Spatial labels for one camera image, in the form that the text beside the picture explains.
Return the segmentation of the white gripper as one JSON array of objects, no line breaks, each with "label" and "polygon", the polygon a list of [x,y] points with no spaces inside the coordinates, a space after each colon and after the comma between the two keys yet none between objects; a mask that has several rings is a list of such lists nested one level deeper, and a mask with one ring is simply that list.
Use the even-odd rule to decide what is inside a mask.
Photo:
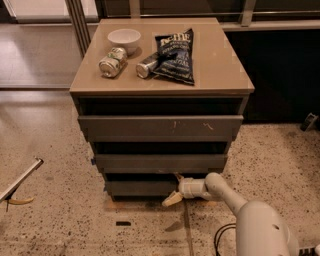
[{"label": "white gripper", "polygon": [[207,196],[207,188],[204,179],[184,178],[179,173],[174,173],[179,181],[179,192],[173,191],[163,202],[164,207],[169,207],[179,203],[183,197],[185,199],[192,199],[196,197],[205,198]]}]

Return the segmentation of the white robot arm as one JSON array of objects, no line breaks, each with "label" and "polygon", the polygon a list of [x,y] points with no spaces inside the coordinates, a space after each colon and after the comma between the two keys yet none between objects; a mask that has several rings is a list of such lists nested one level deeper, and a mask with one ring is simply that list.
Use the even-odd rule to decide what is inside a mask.
[{"label": "white robot arm", "polygon": [[298,256],[299,243],[280,214],[269,204],[246,200],[233,190],[218,173],[204,179],[185,178],[179,181],[162,205],[169,207],[183,199],[222,200],[236,218],[237,256]]}]

